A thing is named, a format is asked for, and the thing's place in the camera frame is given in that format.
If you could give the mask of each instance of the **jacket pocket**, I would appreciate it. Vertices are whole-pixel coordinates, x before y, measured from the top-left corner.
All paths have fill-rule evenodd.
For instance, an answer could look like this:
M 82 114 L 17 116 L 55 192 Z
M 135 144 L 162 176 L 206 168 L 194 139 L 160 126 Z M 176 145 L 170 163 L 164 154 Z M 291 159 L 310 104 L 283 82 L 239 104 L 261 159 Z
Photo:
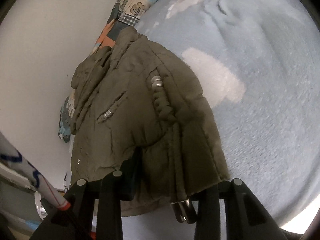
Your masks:
M 98 117 L 98 123 L 102 123 L 105 120 L 109 119 L 116 112 L 121 103 L 127 98 L 127 91 L 120 94 L 119 97 L 110 105 L 110 107 Z

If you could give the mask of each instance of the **white patch on blanket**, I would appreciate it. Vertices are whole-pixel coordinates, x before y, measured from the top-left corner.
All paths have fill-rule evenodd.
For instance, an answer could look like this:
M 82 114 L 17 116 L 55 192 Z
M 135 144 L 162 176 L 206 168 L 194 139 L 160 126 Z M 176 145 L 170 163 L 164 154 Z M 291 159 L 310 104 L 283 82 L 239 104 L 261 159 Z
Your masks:
M 202 0 L 174 0 L 173 4 L 169 7 L 166 19 L 171 18 L 178 12 L 183 12 L 188 9 L 190 6 L 195 5 Z
M 217 106 L 225 97 L 234 103 L 242 99 L 244 83 L 220 61 L 195 48 L 186 49 L 182 57 L 198 77 L 210 107 Z

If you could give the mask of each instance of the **gingham patch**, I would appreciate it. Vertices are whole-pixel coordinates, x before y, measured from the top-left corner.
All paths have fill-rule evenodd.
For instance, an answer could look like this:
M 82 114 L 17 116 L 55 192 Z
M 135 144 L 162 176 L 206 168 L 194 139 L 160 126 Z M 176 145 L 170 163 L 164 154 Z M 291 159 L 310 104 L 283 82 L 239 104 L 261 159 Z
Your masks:
M 123 22 L 129 26 L 135 26 L 139 19 L 125 13 L 124 15 L 122 15 L 121 19 L 118 19 L 118 21 Z

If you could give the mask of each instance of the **red line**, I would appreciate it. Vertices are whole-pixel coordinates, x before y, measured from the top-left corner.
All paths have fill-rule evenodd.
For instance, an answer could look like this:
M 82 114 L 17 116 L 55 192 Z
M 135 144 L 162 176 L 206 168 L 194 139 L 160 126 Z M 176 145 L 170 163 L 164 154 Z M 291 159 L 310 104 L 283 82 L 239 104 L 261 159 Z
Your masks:
M 55 195 L 54 195 L 54 193 L 52 192 L 51 188 L 49 187 L 49 185 L 48 185 L 48 183 L 47 183 L 46 179 L 45 179 L 43 176 L 42 176 L 42 178 L 44 179 L 45 183 L 47 184 L 47 186 L 48 186 L 49 190 L 51 191 L 51 193 L 52 193 L 52 195 L 53 195 L 53 197 L 54 197 L 54 199 L 55 199 L 55 200 L 56 200 L 56 202 L 58 203 L 58 206 L 60 206 L 60 203 L 59 203 L 58 199 L 56 198 L 56 196 L 55 196 Z

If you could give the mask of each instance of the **olive green jacket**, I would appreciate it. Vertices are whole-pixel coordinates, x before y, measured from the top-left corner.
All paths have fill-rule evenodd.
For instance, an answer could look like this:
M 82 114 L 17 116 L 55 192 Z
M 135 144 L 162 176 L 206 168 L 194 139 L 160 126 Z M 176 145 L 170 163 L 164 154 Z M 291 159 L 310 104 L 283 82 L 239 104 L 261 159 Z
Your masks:
M 143 148 L 141 187 L 122 215 L 183 201 L 229 178 L 213 114 L 190 67 L 128 27 L 76 69 L 72 183 L 102 179 Z

